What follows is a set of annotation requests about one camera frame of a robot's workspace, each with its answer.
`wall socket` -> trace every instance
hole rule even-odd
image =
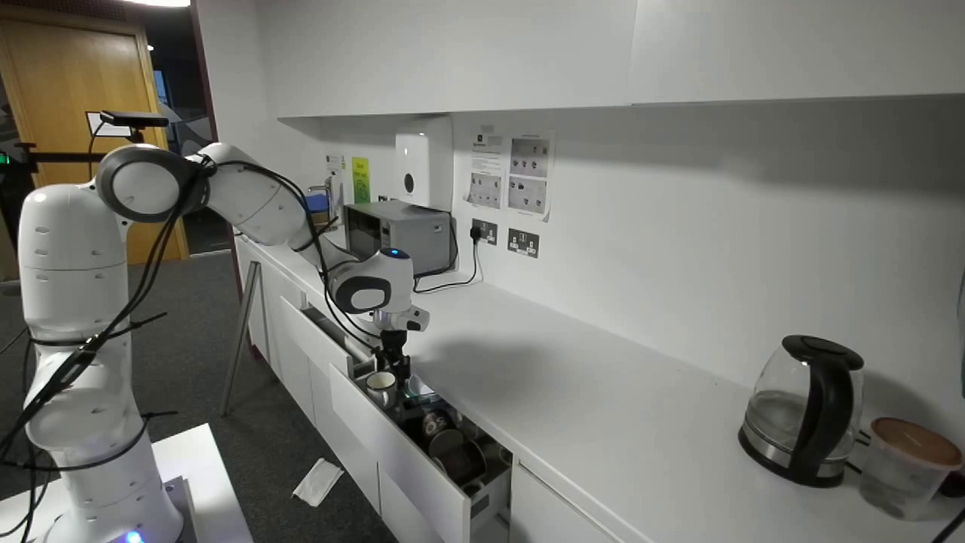
[[[541,260],[541,235],[526,232],[526,229],[509,229],[508,251]]]
[[[546,179],[548,170],[548,141],[546,138],[513,138],[509,172]]]
[[[471,175],[471,206],[501,209],[501,175]]]
[[[546,182],[509,179],[509,209],[546,215]]]
[[[499,223],[473,219],[473,229],[484,229],[484,240],[485,244],[499,244],[501,240],[501,226]]]

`drawer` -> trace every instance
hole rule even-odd
[[[332,412],[332,377],[326,359],[338,359],[343,352],[287,299],[280,299],[280,327],[287,330],[287,341],[278,351],[278,375],[312,425],[328,441],[338,418]]]
[[[553,490],[541,476],[526,463],[513,466],[513,543],[615,543],[599,523],[577,509],[559,490]]]
[[[365,449],[365,459],[378,463],[380,478],[389,478],[392,489],[408,497],[408,503],[424,518],[436,540],[484,540],[484,529],[499,523],[495,516],[508,512],[509,508],[509,463],[495,463],[484,478],[471,484],[471,490],[457,484],[451,473],[443,473],[343,375],[347,352],[335,341],[328,341],[328,336],[319,333],[303,306],[287,299],[280,299],[280,327],[287,330],[287,341],[280,346],[280,379],[324,434],[332,434],[335,429],[332,449],[343,459],[338,441],[359,442]]]
[[[485,525],[501,523],[509,509],[509,466],[471,483],[473,490],[457,484],[394,421],[385,425],[385,453],[380,469],[412,502],[439,540],[484,540]]]
[[[352,379],[332,369],[332,382],[335,412],[380,463],[380,478],[394,483],[436,540],[484,540],[484,529],[508,512],[509,463],[491,463],[484,478],[462,489]]]

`wire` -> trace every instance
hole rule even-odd
[[[33,509],[39,508],[39,502],[47,495],[47,483],[42,483],[37,502],[33,502]],[[0,532],[0,540],[11,536],[22,525],[28,525],[28,512],[7,532]]]
[[[938,532],[938,536],[932,543],[943,543],[950,534],[958,532],[962,523],[965,523],[965,509],[954,523],[947,523],[947,529]]]
[[[473,240],[473,275],[467,279],[452,279],[452,282],[435,282],[418,288],[418,282],[412,287],[412,293],[435,293],[435,288],[451,288],[451,287],[467,287],[481,278],[481,240]]]
[[[280,172],[273,172],[273,170],[267,170],[267,166],[258,166],[258,163],[248,163],[248,160],[226,160],[226,163],[220,163],[220,170],[224,166],[241,166],[241,170],[252,170],[252,172],[259,172],[259,175],[267,175],[267,179],[273,179],[278,188],[285,188],[300,206],[303,206],[303,210],[305,210],[305,226],[309,226],[309,246],[315,246],[317,252],[319,252],[319,265],[324,265],[324,287],[326,287],[326,306],[328,306],[328,313],[335,318],[335,327],[343,333],[343,336],[349,336],[352,341],[359,341],[359,343],[367,343],[367,341],[363,341],[359,336],[371,336],[371,333],[363,333],[343,310],[338,310],[338,304],[332,302],[335,294],[332,294],[332,288],[328,288],[328,262],[326,262],[326,252],[324,252],[324,244],[319,244],[319,238],[315,235],[315,223],[312,223],[312,210],[309,210],[309,200],[305,200],[305,189],[296,183],[296,182],[289,182],[289,179],[285,179]]]
[[[106,123],[106,120],[100,118],[97,130],[95,130],[91,138],[89,138],[89,179],[95,175],[95,160],[91,160],[91,153],[95,153],[95,138],[100,137],[104,123]]]
[[[148,421],[160,418],[160,416],[215,416],[215,410],[156,410],[156,412],[143,412],[145,425],[111,454],[97,459],[97,462],[85,462],[85,463],[17,463],[17,462],[0,462],[4,466],[16,466],[16,469],[47,469],[47,473],[65,473],[65,469],[95,469],[104,463],[111,463],[115,459],[128,454],[145,434],[148,434]]]
[[[128,330],[119,330],[109,337],[131,336],[131,333],[145,330],[148,322],[162,320],[162,318],[170,318],[170,313],[165,310],[150,313],[148,320],[140,320],[140,322],[134,322]],[[33,337],[33,343],[39,343],[39,346],[78,346],[78,343],[85,343],[85,337],[68,337],[68,341],[39,341],[39,337]]]
[[[7,453],[16,441],[16,434],[54,398],[62,394],[76,377],[82,377],[89,372],[89,364],[97,359],[97,351],[119,337],[115,330],[148,299],[156,275],[160,275],[160,262],[162,262],[162,251],[170,244],[170,235],[178,223],[185,210],[185,201],[178,201],[162,229],[156,232],[153,244],[150,244],[150,252],[148,252],[148,262],[145,262],[145,275],[136,287],[136,293],[131,294],[131,302],[119,310],[119,318],[97,336],[97,337],[89,337],[85,346],[73,351],[62,369],[47,377],[47,382],[29,398],[29,405],[22,410],[17,421],[0,438],[0,462],[7,462]]]
[[[4,343],[0,359],[4,359],[7,351],[11,351],[24,336],[28,336],[28,327]]]
[[[29,469],[29,490],[28,490],[29,502],[28,502],[28,512],[24,512],[11,529],[0,532],[0,540],[11,536],[11,534],[22,532],[22,529],[24,529],[22,536],[24,536],[24,540],[29,536],[33,512],[37,512],[37,508],[42,503],[42,497],[47,495],[47,483],[42,483],[42,489],[39,489],[39,495],[37,495],[37,473],[39,473],[39,469],[65,473],[65,469],[91,469],[91,466],[109,463],[109,462],[128,454],[128,453],[145,438],[150,418],[160,418],[160,416],[185,416],[185,412],[203,416],[203,412],[215,412],[215,410],[156,410],[156,412],[143,412],[143,416],[145,416],[145,425],[140,429],[140,434],[136,434],[128,446],[120,446],[120,449],[111,453],[109,459],[89,462],[89,463],[69,463],[69,466],[46,466],[46,463],[37,463],[37,449],[28,442],[28,446],[29,446],[29,462],[28,462],[28,463],[4,462],[7,466]]]

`white panel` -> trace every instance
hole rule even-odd
[[[615,104],[632,11],[632,0],[262,2],[267,80],[285,118]]]
[[[526,466],[513,466],[513,543],[615,543],[604,529],[598,529],[586,512],[569,508],[562,495],[542,484]]]
[[[635,102],[965,90],[962,0],[641,0]]]
[[[452,478],[430,463],[394,425],[385,429],[384,473],[421,509],[424,523],[447,543],[471,540],[471,502]]]
[[[411,497],[392,483],[392,476],[380,476],[384,497],[384,523],[394,534],[398,543],[436,543],[439,536],[424,525],[421,512]]]
[[[280,302],[280,327],[287,330],[287,343],[280,346],[287,359],[287,388],[312,418],[312,425],[328,441],[335,434],[328,359],[342,359],[335,346],[309,318],[293,304]]]
[[[253,262],[253,252],[248,251],[245,240],[236,244],[236,256],[238,256],[238,275],[241,275],[241,282],[248,279],[252,275],[252,262]],[[262,359],[273,361],[273,352],[269,352],[269,327],[267,327],[267,282],[262,278],[258,279],[258,288],[253,288],[253,299],[252,299],[252,313],[248,313],[248,341],[262,352]]]

